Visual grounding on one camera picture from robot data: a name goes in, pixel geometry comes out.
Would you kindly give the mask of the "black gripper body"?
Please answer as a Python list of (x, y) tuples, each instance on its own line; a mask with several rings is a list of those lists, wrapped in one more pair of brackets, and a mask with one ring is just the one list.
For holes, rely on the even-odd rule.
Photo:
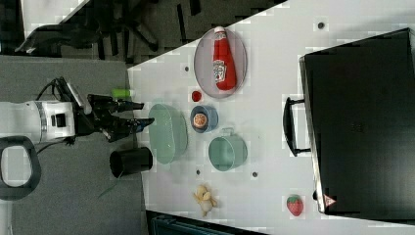
[(75, 134), (87, 136), (94, 132), (102, 132), (110, 143), (119, 139), (115, 133), (118, 117), (114, 113), (119, 110), (120, 102), (110, 96), (88, 94), (92, 112), (88, 115), (77, 113), (75, 115)]

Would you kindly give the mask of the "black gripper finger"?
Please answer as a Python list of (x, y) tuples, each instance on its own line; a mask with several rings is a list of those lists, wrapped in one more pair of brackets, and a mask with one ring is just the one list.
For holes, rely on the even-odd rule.
[(123, 113), (126, 111), (134, 111), (134, 110), (142, 110), (144, 108), (143, 103), (136, 103), (130, 101), (120, 101), (118, 102), (118, 106), (116, 111), (118, 113)]
[(142, 132), (147, 126), (151, 125), (155, 119), (150, 118), (123, 118), (121, 121), (121, 127), (129, 134)]

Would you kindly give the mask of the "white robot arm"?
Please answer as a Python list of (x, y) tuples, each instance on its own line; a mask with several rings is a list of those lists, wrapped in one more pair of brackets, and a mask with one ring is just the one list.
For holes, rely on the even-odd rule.
[(88, 94), (89, 114), (75, 102), (27, 101), (1, 103), (1, 137), (24, 136), (34, 145), (52, 142), (72, 144), (77, 137), (101, 132), (110, 142), (142, 132), (155, 119), (124, 118), (115, 114), (142, 110), (135, 103), (110, 96)]

